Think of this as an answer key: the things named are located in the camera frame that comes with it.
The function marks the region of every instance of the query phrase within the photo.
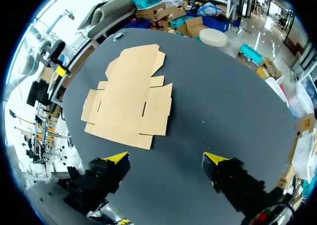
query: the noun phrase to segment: black equipment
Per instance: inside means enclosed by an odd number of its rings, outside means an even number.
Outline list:
[[[275,219],[285,207],[292,210],[290,194],[283,195],[283,190],[278,187],[266,193],[264,181],[250,176],[237,158],[229,160],[204,153],[203,170],[216,192],[222,192],[235,210],[244,214],[241,225],[277,224]]]

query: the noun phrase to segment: dark gray table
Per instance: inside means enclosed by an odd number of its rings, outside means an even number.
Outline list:
[[[89,89],[106,79],[108,63],[125,48],[154,43],[166,54],[155,75],[173,83],[167,136],[155,136],[148,151],[85,133],[82,107]],[[68,86],[63,105],[84,165],[95,157],[131,153],[132,168],[109,200],[137,225],[239,224],[243,215],[203,173],[203,152],[239,158],[270,191],[295,133],[288,108],[250,69],[201,42],[154,30],[128,29],[122,39],[103,42]]]

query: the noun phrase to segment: white round stool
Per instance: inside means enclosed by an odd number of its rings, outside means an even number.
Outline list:
[[[200,40],[210,46],[221,48],[227,45],[228,37],[221,31],[206,28],[199,32]]]

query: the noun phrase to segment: cardboard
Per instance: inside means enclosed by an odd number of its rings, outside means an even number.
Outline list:
[[[175,29],[172,29],[171,27],[169,27],[169,28],[166,28],[166,29],[165,29],[165,32],[168,32],[168,33],[171,33],[171,34],[175,34],[175,33],[176,33],[176,30],[175,30]]]
[[[263,62],[262,62],[262,66],[268,71],[270,76],[272,76],[275,80],[277,80],[278,78],[280,78],[282,76],[282,72],[280,72],[277,69],[276,65],[274,64],[274,62],[271,59],[265,57]]]
[[[187,35],[191,38],[198,37],[201,30],[208,28],[207,26],[203,25],[202,17],[186,19],[185,22],[187,27]]]
[[[164,76],[154,76],[151,78],[150,87],[158,87],[163,86]]]
[[[173,12],[170,15],[167,16],[167,20],[168,20],[168,22],[170,22],[174,19],[177,19],[177,18],[185,16],[185,15],[186,15],[185,10],[176,8],[173,10]]]
[[[284,181],[286,182],[286,186],[288,187],[292,181],[293,178],[295,176],[295,171],[292,165],[288,165],[288,169],[286,170],[286,172],[284,172],[281,176],[280,176],[280,181]]]
[[[308,114],[303,118],[296,120],[296,136],[302,137],[311,133],[315,126],[315,116],[314,114]]]
[[[287,159],[287,162],[288,162],[289,164],[292,164],[292,160],[293,160],[294,153],[295,153],[295,150],[296,150],[297,140],[298,140],[297,137],[295,137],[295,138],[293,139],[291,152],[290,152],[290,154],[288,155],[288,159]]]
[[[52,76],[54,74],[54,70],[53,68],[51,67],[44,67],[43,68],[43,71],[40,75],[40,78],[42,80],[45,80],[46,82],[50,83],[51,79],[52,79]],[[53,81],[56,81],[58,78],[58,74],[55,74],[54,78],[53,78]]]
[[[177,31],[178,31],[179,33],[188,35],[186,24],[183,24],[183,25],[178,26]]]
[[[156,14],[155,14],[155,18],[157,20],[161,20],[167,16],[169,16],[171,13],[177,11],[177,7],[176,6],[171,6],[171,7],[168,7],[168,8],[163,8],[161,9],[160,11],[158,11]]]
[[[151,8],[144,9],[144,10],[137,10],[135,15],[137,18],[146,18],[151,21],[155,21],[155,14],[166,7],[165,3],[160,3],[158,5],[155,5]]]
[[[217,4],[216,6],[221,9],[221,12],[222,12],[223,14],[226,14],[226,13],[227,13],[227,6],[226,6],[226,5]]]
[[[302,136],[306,136],[307,134],[311,133],[315,127],[315,116],[314,114],[308,114],[303,118],[298,118],[296,120],[296,134],[293,139],[292,149],[288,156],[287,162],[292,163],[293,156],[295,153],[297,140]]]
[[[85,132],[142,149],[150,149],[153,135],[165,135],[172,84],[151,77],[164,58],[156,44],[123,50],[106,70],[108,81],[87,95]]]

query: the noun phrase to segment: glossy floor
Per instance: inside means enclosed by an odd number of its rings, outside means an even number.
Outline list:
[[[285,32],[281,33],[272,20],[261,19],[257,15],[242,19],[240,28],[232,28],[226,32],[228,44],[220,50],[232,57],[236,57],[243,43],[250,45],[264,57],[270,58],[284,75],[283,84],[286,88],[292,87],[289,66],[295,57],[283,43]]]

